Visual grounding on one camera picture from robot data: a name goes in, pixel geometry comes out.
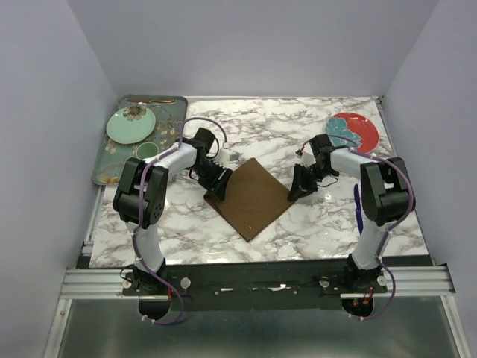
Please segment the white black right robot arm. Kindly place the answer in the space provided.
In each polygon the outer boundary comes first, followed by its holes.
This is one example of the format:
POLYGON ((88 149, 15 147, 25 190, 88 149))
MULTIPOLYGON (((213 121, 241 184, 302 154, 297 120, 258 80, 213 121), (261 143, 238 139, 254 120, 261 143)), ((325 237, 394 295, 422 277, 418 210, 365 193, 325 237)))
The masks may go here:
POLYGON ((294 166, 294 177, 288 200, 311 195, 326 177, 342 173, 360 180, 356 217, 360 237, 341 271, 326 272, 324 284, 340 293, 371 292, 384 268, 382 254, 391 231, 415 208, 414 190, 405 163, 400 157, 384 159, 354 149, 354 142, 334 146, 330 136, 317 135, 309 140, 312 163, 294 166))

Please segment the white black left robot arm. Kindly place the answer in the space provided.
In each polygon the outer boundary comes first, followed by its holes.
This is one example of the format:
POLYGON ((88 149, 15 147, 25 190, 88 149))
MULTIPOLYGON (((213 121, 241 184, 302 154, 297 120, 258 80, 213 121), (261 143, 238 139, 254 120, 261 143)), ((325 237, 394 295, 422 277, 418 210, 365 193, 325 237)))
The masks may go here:
POLYGON ((199 128, 191 139, 178 140, 155 157, 133 157, 125 163, 113 209, 132 234, 135 261, 124 279, 130 284, 129 290, 155 295, 164 289, 165 258, 157 223, 166 207, 168 183, 174 176, 184 171, 195 174, 193 179, 214 199, 225 199, 233 171, 208 157, 215 141, 210 130, 199 128))

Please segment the brown fabric napkin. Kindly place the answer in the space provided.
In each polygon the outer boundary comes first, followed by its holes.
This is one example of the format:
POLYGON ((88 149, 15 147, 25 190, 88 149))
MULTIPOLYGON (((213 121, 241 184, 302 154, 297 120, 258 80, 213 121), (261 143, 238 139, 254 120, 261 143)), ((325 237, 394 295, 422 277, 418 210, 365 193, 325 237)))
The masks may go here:
POLYGON ((232 173, 223 201, 209 192, 204 199, 249 242, 293 205, 288 194, 283 184, 251 158, 232 173))

